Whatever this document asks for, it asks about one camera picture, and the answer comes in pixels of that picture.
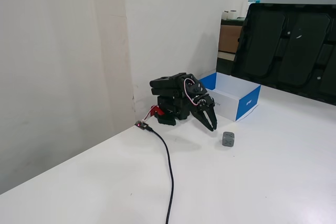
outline cardboard box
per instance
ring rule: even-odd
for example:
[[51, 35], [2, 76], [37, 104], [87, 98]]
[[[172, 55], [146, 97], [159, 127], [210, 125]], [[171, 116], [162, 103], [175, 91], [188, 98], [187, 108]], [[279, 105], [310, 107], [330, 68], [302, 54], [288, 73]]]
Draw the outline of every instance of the cardboard box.
[[238, 39], [242, 27], [222, 25], [220, 28], [218, 50], [235, 54], [238, 48]]
[[215, 100], [215, 112], [232, 121], [237, 121], [258, 103], [260, 85], [213, 73], [200, 80]]

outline robotic arm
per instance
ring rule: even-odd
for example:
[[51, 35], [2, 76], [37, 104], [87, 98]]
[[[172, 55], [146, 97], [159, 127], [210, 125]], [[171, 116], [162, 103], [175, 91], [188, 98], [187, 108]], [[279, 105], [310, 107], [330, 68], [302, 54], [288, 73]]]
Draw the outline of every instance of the robotic arm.
[[214, 99], [192, 74], [161, 77], [151, 81], [150, 86], [152, 94], [158, 95], [157, 104], [161, 113], [155, 112], [154, 115], [159, 123], [175, 125], [175, 117], [183, 120], [191, 112], [210, 131], [217, 128]]

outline white wall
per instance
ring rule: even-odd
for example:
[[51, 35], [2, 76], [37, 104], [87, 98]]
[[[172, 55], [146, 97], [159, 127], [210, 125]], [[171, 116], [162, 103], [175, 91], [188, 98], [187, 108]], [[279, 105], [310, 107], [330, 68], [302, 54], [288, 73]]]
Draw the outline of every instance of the white wall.
[[[94, 0], [0, 0], [0, 193], [133, 121], [125, 17], [103, 19], [104, 34], [96, 19], [104, 11], [96, 15], [95, 6]], [[114, 91], [119, 82], [127, 87]]]
[[222, 11], [234, 1], [125, 0], [137, 119], [156, 104], [150, 80], [216, 68]]

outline red and white wire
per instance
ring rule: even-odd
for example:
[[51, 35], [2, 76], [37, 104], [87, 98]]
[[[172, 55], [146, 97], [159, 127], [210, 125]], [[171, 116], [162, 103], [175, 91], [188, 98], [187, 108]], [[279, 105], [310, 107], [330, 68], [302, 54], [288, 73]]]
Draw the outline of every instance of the red and white wire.
[[141, 120], [142, 122], [145, 122], [147, 116], [151, 113], [151, 111], [153, 110], [153, 108], [155, 108], [157, 105], [153, 105], [151, 106], [151, 109], [149, 110], [149, 112], [147, 113], [147, 115]]
[[192, 79], [190, 79], [190, 78], [185, 78], [185, 79], [184, 79], [184, 92], [185, 92], [185, 95], [188, 97], [188, 99], [191, 101], [191, 103], [192, 103], [193, 105], [197, 106], [197, 105], [199, 104], [199, 102], [198, 102], [198, 103], [194, 103], [193, 99], [191, 99], [190, 96], [189, 96], [188, 93], [187, 93], [187, 90], [186, 90], [186, 88], [185, 88], [185, 81], [186, 81], [186, 80], [191, 81], [193, 84], [195, 84], [195, 82], [194, 82], [194, 80], [192, 80]]

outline black cable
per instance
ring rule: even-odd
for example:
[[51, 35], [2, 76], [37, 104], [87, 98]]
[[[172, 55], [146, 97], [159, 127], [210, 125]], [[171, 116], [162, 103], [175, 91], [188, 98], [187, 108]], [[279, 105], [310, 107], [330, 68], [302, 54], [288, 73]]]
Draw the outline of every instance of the black cable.
[[170, 155], [169, 155], [168, 147], [167, 147], [165, 141], [163, 140], [163, 138], [159, 134], [157, 134], [157, 132], [155, 132], [155, 130], [152, 129], [151, 132], [153, 132], [159, 139], [161, 139], [162, 143], [164, 144], [164, 147], [166, 147], [167, 156], [168, 156], [169, 172], [170, 172], [170, 177], [172, 179], [172, 191], [170, 193], [170, 200], [169, 200], [168, 212], [167, 212], [167, 217], [166, 217], [166, 224], [168, 224], [170, 209], [172, 208], [173, 194], [174, 194], [174, 177], [173, 177], [172, 165], [170, 163]]
[[174, 177], [173, 177], [172, 165], [170, 163], [170, 155], [169, 155], [168, 147], [166, 145], [166, 142], [163, 140], [163, 138], [159, 134], [157, 134], [157, 132], [155, 130], [153, 130], [151, 127], [149, 127], [149, 125], [146, 124], [145, 122], [143, 122], [143, 121], [137, 121], [135, 123], [135, 126], [137, 126], [138, 128], [140, 128], [142, 130], [147, 130], [149, 132], [153, 132], [159, 139], [161, 139], [162, 143], [164, 144], [164, 147], [166, 147], [167, 156], [168, 156], [168, 165], [169, 165], [170, 178], [172, 179], [172, 191], [170, 193], [170, 200], [169, 200], [169, 206], [168, 206], [167, 217], [166, 217], [166, 224], [168, 224], [168, 222], [169, 222], [169, 215], [170, 215], [170, 209], [172, 208], [173, 194], [174, 194]]

